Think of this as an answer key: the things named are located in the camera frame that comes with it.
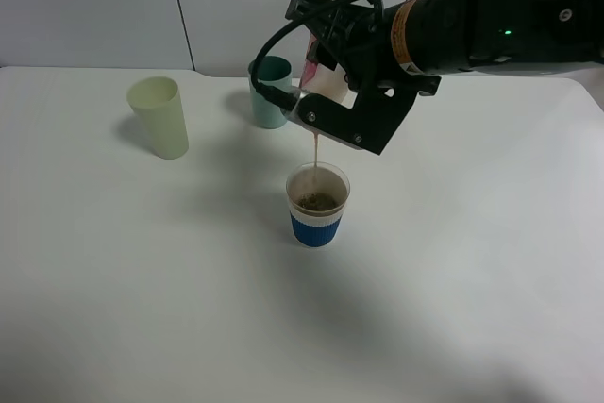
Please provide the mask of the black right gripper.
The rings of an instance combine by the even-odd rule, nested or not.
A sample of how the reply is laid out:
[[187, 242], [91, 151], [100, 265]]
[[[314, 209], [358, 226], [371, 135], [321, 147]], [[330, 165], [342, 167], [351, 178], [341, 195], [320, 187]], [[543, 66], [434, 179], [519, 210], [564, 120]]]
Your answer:
[[352, 0], [290, 0], [284, 35], [305, 27], [319, 42], [335, 42], [335, 56], [348, 87], [396, 89], [406, 79], [391, 44], [394, 16], [400, 4], [385, 8], [350, 5]]

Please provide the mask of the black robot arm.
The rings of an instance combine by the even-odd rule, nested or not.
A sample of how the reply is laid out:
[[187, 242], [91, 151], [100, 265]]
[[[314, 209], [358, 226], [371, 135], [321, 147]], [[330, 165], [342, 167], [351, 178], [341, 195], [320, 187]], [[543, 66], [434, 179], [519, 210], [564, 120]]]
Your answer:
[[353, 90], [464, 72], [539, 74], [603, 62], [603, 0], [408, 0], [382, 8], [291, 0], [313, 57]]

